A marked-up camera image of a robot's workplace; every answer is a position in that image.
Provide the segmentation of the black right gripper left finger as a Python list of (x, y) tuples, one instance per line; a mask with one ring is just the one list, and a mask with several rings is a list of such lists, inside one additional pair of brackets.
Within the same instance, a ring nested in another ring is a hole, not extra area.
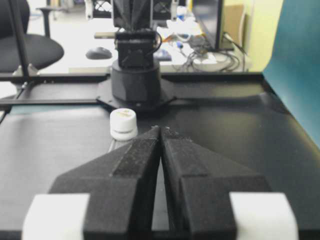
[(24, 240), (128, 240), (152, 226), (160, 128), (57, 176), (34, 196)]

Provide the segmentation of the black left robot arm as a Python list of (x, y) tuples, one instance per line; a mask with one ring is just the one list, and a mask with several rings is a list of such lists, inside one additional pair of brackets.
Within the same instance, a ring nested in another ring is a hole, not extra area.
[(112, 64), (112, 95), (124, 104), (154, 107), (161, 100), (160, 65), (154, 52), (160, 47), (152, 29), (153, 1), (113, 0), (112, 19), (122, 32), (115, 34), (117, 60)]

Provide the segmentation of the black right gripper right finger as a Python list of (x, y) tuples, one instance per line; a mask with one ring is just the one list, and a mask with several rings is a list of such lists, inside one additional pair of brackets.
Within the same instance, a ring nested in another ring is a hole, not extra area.
[(193, 240), (297, 240), (298, 223), (265, 176), (169, 127), (163, 167), (175, 226)]

